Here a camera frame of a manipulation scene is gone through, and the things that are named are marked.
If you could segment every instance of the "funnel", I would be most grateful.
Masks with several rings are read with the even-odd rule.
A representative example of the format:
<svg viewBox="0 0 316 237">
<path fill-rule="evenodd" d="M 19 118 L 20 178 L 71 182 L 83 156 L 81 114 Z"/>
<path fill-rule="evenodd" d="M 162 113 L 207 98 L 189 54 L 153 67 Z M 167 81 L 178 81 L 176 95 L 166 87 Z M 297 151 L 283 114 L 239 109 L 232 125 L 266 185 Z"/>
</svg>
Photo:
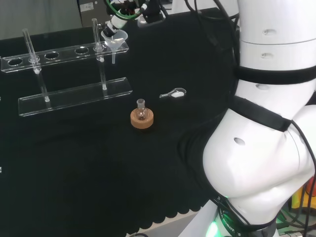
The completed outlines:
<svg viewBox="0 0 316 237">
<path fill-rule="evenodd" d="M 104 41 L 107 43 L 108 47 L 110 47 L 112 54 L 112 64 L 115 64 L 115 51 L 125 42 L 128 37 L 128 34 L 125 31 L 118 30 L 115 35 L 112 37 L 106 37 L 103 33 L 101 33 Z"/>
</svg>

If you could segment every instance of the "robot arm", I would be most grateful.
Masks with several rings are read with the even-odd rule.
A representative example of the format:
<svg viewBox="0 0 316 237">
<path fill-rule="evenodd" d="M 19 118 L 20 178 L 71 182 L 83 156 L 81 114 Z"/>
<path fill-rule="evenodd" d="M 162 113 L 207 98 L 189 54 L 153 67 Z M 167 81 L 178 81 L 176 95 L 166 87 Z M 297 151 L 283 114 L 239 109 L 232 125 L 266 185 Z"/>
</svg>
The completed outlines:
<svg viewBox="0 0 316 237">
<path fill-rule="evenodd" d="M 305 107 L 316 88 L 316 1 L 238 0 L 238 6 L 235 97 L 294 120 L 316 152 L 316 106 Z M 203 167 L 214 189 L 250 224 L 263 225 L 315 169 L 293 125 L 276 130 L 245 114 L 227 110 L 204 149 Z M 231 235 L 220 217 L 217 224 L 222 236 Z"/>
<path fill-rule="evenodd" d="M 137 5 L 134 1 L 126 0 L 124 3 L 112 1 L 112 3 L 109 3 L 108 0 L 104 0 L 104 2 L 108 7 L 109 13 L 113 14 L 113 17 L 110 21 L 106 22 L 101 34 L 103 37 L 112 37 L 119 29 L 123 28 L 128 21 L 134 20 L 143 14 L 147 9 L 149 0 L 141 5 L 137 13 L 135 13 Z"/>
</svg>

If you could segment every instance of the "black table surface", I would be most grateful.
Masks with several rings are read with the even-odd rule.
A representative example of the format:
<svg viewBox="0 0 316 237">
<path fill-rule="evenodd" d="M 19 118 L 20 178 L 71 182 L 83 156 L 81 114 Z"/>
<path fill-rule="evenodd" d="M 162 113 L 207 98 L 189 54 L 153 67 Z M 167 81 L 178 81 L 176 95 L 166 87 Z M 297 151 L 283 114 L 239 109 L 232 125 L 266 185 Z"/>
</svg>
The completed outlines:
<svg viewBox="0 0 316 237">
<path fill-rule="evenodd" d="M 225 22 L 205 26 L 223 48 L 231 45 Z M 130 95 L 19 117 L 18 98 L 40 93 L 34 73 L 0 74 L 1 237 L 124 237 L 207 202 L 176 146 L 186 130 L 225 110 L 231 56 L 215 52 L 190 13 L 124 29 L 130 49 L 115 65 L 105 57 L 105 70 L 107 79 L 127 77 Z M 42 51 L 93 42 L 93 33 L 82 28 L 31 39 Z M 22 53 L 23 38 L 0 41 L 1 57 Z M 100 80 L 95 59 L 42 73 L 48 91 Z M 176 87 L 187 95 L 159 99 Z M 139 98 L 155 114 L 148 133 L 130 124 Z"/>
</svg>

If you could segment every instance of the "test tube rack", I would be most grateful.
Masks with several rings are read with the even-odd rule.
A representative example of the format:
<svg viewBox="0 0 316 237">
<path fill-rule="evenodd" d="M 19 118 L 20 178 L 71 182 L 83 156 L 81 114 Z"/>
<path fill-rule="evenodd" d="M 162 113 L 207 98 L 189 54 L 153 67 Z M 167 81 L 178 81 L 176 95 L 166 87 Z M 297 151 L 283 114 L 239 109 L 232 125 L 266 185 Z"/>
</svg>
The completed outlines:
<svg viewBox="0 0 316 237">
<path fill-rule="evenodd" d="M 97 19 L 92 19 L 94 43 L 35 52 L 27 29 L 23 36 L 28 48 L 28 54 L 1 58 L 1 71 L 5 73 L 33 69 L 38 80 L 41 94 L 18 99 L 19 115 L 30 116 L 57 109 L 105 100 L 113 97 L 128 95 L 132 88 L 127 78 L 106 81 L 104 56 L 115 55 L 128 51 L 125 42 L 127 33 L 119 30 L 113 37 L 100 41 Z M 100 82 L 64 90 L 47 92 L 42 76 L 42 67 L 58 63 L 66 63 L 95 57 L 97 60 Z"/>
</svg>

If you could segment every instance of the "white sticker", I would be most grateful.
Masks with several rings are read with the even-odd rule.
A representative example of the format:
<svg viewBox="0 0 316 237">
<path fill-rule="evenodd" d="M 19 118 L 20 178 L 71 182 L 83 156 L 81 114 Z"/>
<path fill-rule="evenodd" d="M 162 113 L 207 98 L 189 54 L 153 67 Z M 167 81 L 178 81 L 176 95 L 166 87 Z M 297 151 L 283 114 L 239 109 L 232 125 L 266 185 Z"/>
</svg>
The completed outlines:
<svg viewBox="0 0 316 237">
<path fill-rule="evenodd" d="M 80 11 L 89 11 L 89 10 L 93 10 L 93 2 L 89 2 L 86 4 L 81 4 L 80 5 Z"/>
</svg>

